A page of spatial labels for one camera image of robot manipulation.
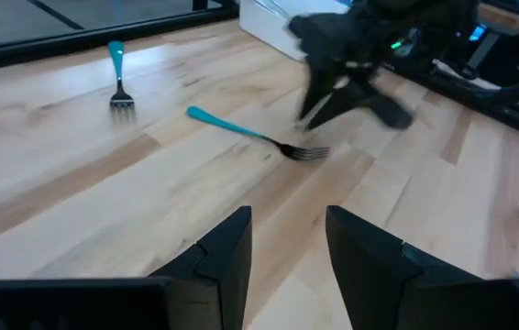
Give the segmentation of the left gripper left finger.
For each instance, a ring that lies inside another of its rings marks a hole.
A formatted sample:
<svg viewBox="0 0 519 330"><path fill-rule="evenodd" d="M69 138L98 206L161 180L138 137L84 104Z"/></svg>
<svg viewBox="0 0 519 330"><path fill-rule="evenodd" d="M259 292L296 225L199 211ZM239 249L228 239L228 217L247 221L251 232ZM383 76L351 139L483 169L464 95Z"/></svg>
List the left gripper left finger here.
<svg viewBox="0 0 519 330"><path fill-rule="evenodd" d="M146 277L0 280L0 330L242 330L251 209Z"/></svg>

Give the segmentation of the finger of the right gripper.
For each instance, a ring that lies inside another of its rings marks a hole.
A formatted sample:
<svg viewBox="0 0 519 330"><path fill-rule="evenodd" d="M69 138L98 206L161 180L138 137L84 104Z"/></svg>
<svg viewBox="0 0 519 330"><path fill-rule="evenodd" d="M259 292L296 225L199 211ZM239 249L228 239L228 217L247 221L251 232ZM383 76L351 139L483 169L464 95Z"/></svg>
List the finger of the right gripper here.
<svg viewBox="0 0 519 330"><path fill-rule="evenodd" d="M378 92L371 86L346 86L336 89L308 122L312 130L358 108L369 108L387 127L405 130L414 122L414 115L396 103L391 97Z"/></svg>
<svg viewBox="0 0 519 330"><path fill-rule="evenodd" d="M299 112L299 119L305 119L315 106L331 93L339 76L339 68L332 66L317 66L308 63L308 85Z"/></svg>

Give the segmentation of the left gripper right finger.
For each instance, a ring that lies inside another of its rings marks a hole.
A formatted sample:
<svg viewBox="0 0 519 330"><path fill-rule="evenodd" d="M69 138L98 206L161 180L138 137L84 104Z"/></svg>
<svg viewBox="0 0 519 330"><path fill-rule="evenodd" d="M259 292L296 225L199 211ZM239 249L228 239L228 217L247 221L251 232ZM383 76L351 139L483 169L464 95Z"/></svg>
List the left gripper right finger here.
<svg viewBox="0 0 519 330"><path fill-rule="evenodd" d="M519 330L519 279L484 280L337 205L326 237L353 330Z"/></svg>

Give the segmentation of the white plastic bin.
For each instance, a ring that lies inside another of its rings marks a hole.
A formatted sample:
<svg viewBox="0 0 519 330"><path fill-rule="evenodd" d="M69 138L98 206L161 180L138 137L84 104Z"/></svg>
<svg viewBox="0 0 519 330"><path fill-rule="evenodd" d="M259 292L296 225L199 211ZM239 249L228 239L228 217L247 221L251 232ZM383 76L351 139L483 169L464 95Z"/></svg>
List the white plastic bin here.
<svg viewBox="0 0 519 330"><path fill-rule="evenodd" d="M240 27L284 55L301 61L304 54L288 30L296 15L344 13L353 0L238 0Z"/></svg>

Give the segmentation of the teal-handle fork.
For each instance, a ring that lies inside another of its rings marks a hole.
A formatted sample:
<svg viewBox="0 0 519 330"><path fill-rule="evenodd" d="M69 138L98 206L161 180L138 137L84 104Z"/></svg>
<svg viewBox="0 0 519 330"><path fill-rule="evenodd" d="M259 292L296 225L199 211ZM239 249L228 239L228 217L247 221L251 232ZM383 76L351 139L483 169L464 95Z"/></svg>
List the teal-handle fork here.
<svg viewBox="0 0 519 330"><path fill-rule="evenodd" d="M123 87L124 45L120 41L111 41L107 44L107 48L116 73L116 92L110 98L109 105L117 109L133 108L135 105L134 99L126 93Z"/></svg>
<svg viewBox="0 0 519 330"><path fill-rule="evenodd" d="M237 126L217 116L211 115L210 113L206 112L204 109L198 106L189 106L186 110L186 114L189 117L201 121L203 123L220 127L250 138L260 139L264 142L270 143L273 146L275 146L284 157L290 160L320 160L326 158L329 155L330 148L300 148L289 144L281 143L270 137L263 136L262 134L253 132L242 126Z"/></svg>

